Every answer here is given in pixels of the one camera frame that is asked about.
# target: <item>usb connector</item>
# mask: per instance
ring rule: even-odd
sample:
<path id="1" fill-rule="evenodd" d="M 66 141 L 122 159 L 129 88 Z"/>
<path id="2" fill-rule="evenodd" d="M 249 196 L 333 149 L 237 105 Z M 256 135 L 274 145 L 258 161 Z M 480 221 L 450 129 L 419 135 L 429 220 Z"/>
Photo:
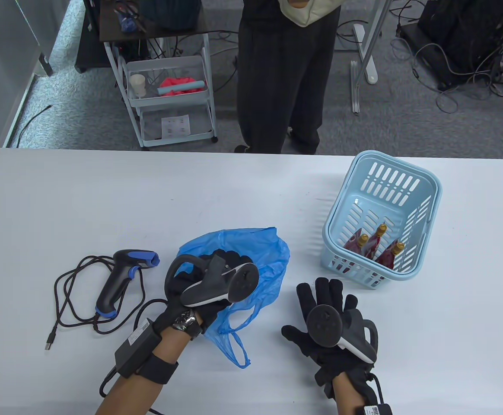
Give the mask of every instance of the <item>usb connector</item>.
<path id="1" fill-rule="evenodd" d="M 48 340 L 46 340 L 46 346 L 44 347 L 44 350 L 50 350 L 50 347 L 52 346 L 52 343 L 54 342 L 55 338 L 56 338 L 56 327 L 54 327 L 50 332 L 50 334 L 48 334 Z"/>

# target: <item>black glove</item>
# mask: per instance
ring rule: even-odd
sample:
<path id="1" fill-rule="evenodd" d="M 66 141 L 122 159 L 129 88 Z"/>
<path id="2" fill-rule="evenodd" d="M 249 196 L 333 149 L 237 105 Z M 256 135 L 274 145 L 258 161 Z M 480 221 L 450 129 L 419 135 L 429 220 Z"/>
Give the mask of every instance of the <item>black glove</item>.
<path id="1" fill-rule="evenodd" d="M 214 255 L 217 255 L 225 260 L 226 268 L 235 268 L 238 265 L 242 265 L 248 262 L 253 262 L 250 257 L 240 256 L 234 251 L 223 251 L 218 249 L 211 255 L 201 255 L 200 258 L 209 261 Z M 193 267 L 190 273 L 180 272 L 175 278 L 170 282 L 167 287 L 167 292 L 165 295 L 167 298 L 177 298 L 180 297 L 182 292 L 187 289 L 190 285 L 202 281 L 204 275 L 198 267 Z M 204 322 L 202 323 L 202 330 L 205 332 L 209 326 L 216 320 L 217 313 L 224 310 L 226 307 L 230 306 L 228 300 L 216 301 L 214 303 L 206 304 L 204 306 L 198 306 L 194 310 L 197 312 Z"/>
<path id="2" fill-rule="evenodd" d="M 342 281 L 339 279 L 331 279 L 328 282 L 326 278 L 317 278 L 315 281 L 317 302 L 315 302 L 309 284 L 302 283 L 298 285 L 296 287 L 297 298 L 299 299 L 303 319 L 307 320 L 309 312 L 317 304 L 328 304 L 340 312 L 343 302 L 342 289 Z M 343 310 L 351 310 L 356 307 L 357 297 L 351 294 L 348 295 Z M 342 323 L 349 324 L 345 320 L 344 318 Z M 377 404 L 376 394 L 366 383 L 371 380 L 370 370 L 374 366 L 373 364 L 364 362 L 349 350 L 341 349 L 339 346 L 332 348 L 319 346 L 309 334 L 301 332 L 294 326 L 284 326 L 282 334 L 287 340 L 297 344 L 303 355 L 312 358 L 317 365 L 321 366 L 315 374 L 315 381 L 317 385 L 325 386 L 325 393 L 328 398 L 334 397 L 332 380 L 341 373 L 346 372 L 356 391 L 364 397 L 366 404 Z"/>

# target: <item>black battery pack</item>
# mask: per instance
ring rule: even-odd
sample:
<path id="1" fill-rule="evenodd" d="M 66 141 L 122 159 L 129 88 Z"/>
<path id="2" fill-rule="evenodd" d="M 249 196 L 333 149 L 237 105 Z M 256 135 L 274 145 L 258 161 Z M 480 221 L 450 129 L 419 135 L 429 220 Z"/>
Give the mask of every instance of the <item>black battery pack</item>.
<path id="1" fill-rule="evenodd" d="M 117 373 L 126 378 L 133 375 L 160 342 L 161 336 L 154 332 L 153 322 L 143 321 L 115 352 Z"/>

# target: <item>gold bottle cap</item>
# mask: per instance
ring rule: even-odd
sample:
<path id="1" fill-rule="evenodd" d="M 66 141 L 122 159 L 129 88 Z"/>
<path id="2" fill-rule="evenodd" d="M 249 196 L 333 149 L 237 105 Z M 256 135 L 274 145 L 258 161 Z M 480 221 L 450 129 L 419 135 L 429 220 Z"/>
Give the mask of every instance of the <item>gold bottle cap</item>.
<path id="1" fill-rule="evenodd" d="M 359 239 L 357 240 L 357 245 L 359 245 L 361 248 L 364 247 L 364 245 L 369 241 L 369 235 L 366 233 L 362 234 Z"/>
<path id="2" fill-rule="evenodd" d="M 378 229 L 376 230 L 376 236 L 381 237 L 382 235 L 384 235 L 386 233 L 387 230 L 388 230 L 388 227 L 386 226 L 386 224 L 382 223 L 382 225 L 380 225 L 378 227 Z"/>
<path id="3" fill-rule="evenodd" d="M 394 255 L 399 255 L 400 253 L 403 252 L 405 249 L 405 243 L 396 243 L 394 246 L 394 249 L 392 249 L 392 252 Z"/>

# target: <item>wristwatch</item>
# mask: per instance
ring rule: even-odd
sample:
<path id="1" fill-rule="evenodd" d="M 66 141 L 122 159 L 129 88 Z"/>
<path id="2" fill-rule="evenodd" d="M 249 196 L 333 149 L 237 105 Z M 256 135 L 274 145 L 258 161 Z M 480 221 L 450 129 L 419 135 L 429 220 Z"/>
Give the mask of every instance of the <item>wristwatch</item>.
<path id="1" fill-rule="evenodd" d="M 191 310 L 190 308 L 178 316 L 171 327 L 175 330 L 185 332 L 192 338 L 192 340 L 202 333 L 202 327 L 198 323 L 198 320 L 196 320 L 196 314 L 194 313 L 194 310 Z"/>

